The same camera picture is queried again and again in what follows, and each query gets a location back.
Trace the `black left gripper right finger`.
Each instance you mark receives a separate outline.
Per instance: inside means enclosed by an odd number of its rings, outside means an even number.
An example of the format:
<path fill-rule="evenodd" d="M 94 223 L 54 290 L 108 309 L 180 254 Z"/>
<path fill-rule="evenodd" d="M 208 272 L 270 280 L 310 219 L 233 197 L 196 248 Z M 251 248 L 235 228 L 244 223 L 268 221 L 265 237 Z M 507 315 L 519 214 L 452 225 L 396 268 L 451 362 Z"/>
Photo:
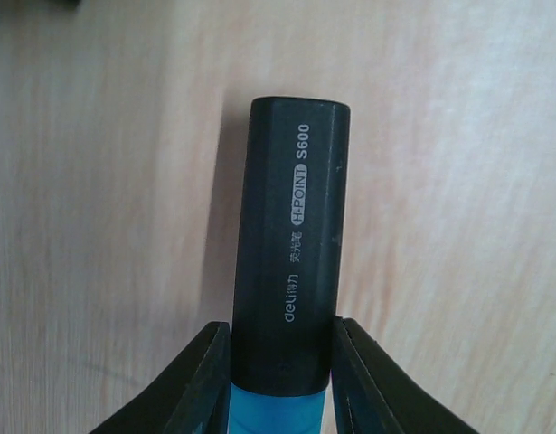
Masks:
<path fill-rule="evenodd" d="M 331 376 L 339 433 L 476 434 L 351 318 L 335 319 Z"/>

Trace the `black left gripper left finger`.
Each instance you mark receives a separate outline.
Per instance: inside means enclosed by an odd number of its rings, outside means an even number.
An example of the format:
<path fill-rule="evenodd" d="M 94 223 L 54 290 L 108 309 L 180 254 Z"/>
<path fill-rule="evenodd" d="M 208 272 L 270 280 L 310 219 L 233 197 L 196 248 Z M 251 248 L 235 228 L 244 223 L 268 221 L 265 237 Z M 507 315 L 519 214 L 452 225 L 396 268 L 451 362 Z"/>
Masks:
<path fill-rule="evenodd" d="M 230 388 L 230 326 L 213 321 L 143 391 L 93 431 L 225 433 Z"/>

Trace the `black student backpack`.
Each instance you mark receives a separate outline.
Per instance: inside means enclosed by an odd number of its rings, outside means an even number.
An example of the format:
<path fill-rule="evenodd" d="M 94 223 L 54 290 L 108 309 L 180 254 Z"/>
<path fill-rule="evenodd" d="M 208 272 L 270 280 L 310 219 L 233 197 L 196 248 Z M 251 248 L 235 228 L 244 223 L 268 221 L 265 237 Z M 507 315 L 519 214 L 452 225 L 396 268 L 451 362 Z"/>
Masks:
<path fill-rule="evenodd" d="M 81 0 L 0 0 L 0 14 L 20 14 L 53 6 L 73 10 L 81 3 Z"/>

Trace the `blue black highlighter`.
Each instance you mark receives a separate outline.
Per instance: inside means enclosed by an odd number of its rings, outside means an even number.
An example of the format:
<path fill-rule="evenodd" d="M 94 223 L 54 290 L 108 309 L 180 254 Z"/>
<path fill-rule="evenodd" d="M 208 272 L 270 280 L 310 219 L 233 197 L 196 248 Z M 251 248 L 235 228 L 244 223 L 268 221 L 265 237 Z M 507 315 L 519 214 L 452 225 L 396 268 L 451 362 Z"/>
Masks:
<path fill-rule="evenodd" d="M 332 360 L 351 111 L 250 106 L 231 321 L 232 433 L 317 433 Z"/>

